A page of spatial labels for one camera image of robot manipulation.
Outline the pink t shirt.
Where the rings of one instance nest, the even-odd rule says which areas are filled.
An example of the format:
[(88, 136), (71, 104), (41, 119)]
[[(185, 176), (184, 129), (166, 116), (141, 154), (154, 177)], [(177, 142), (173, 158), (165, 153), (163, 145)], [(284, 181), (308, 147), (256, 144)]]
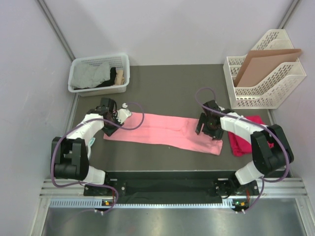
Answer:
[(183, 118), (145, 114), (141, 126), (135, 130), (118, 129), (113, 135), (103, 138), (109, 141), (135, 142), (153, 145), (167, 145), (201, 153), (220, 155), (222, 140), (213, 140), (200, 133), (196, 134), (196, 118)]

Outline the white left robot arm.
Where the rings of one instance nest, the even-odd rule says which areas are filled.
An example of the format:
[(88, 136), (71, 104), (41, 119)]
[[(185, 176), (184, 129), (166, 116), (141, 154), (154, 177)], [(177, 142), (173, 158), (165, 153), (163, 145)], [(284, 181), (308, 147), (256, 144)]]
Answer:
[(91, 183), (99, 194), (108, 194), (112, 184), (106, 180), (106, 172), (89, 164), (91, 154), (89, 143), (100, 130), (111, 136), (130, 116), (131, 112), (126, 103), (118, 109), (113, 99), (102, 98), (99, 106), (87, 111), (75, 130), (62, 140), (59, 137), (53, 139), (52, 177)]

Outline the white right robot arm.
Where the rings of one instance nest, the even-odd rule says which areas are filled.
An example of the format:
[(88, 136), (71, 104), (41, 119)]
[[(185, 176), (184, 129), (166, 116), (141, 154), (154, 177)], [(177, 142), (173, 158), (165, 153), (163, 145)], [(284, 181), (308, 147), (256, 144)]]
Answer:
[(251, 145), (252, 161), (228, 178), (229, 193), (240, 195), (249, 183), (293, 162), (294, 155), (281, 126), (256, 123), (231, 109), (222, 109), (215, 100), (202, 104), (202, 108), (196, 134), (203, 132), (213, 140), (221, 140), (227, 131)]

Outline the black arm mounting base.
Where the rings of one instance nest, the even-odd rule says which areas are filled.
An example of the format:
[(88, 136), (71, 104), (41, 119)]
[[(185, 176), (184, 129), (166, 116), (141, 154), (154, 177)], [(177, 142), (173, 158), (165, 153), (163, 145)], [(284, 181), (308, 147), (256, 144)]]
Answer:
[(228, 178), (234, 171), (111, 171), (105, 183), (118, 193), (118, 203), (195, 204), (219, 203), (239, 196), (245, 201), (259, 194), (257, 182), (229, 193)]

